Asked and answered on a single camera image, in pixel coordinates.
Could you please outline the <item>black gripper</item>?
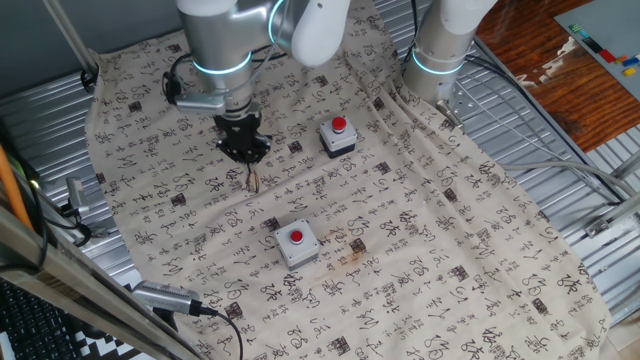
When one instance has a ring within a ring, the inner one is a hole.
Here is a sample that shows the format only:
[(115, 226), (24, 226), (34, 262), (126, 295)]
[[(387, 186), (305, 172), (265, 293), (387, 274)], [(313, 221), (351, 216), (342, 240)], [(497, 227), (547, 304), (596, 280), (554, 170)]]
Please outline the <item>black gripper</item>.
[[(216, 147), (236, 163), (259, 163), (271, 149), (271, 135), (258, 133), (261, 116), (248, 113), (240, 118), (228, 119), (221, 115), (214, 117), (216, 126), (223, 132)], [(233, 144), (250, 144), (247, 150)]]

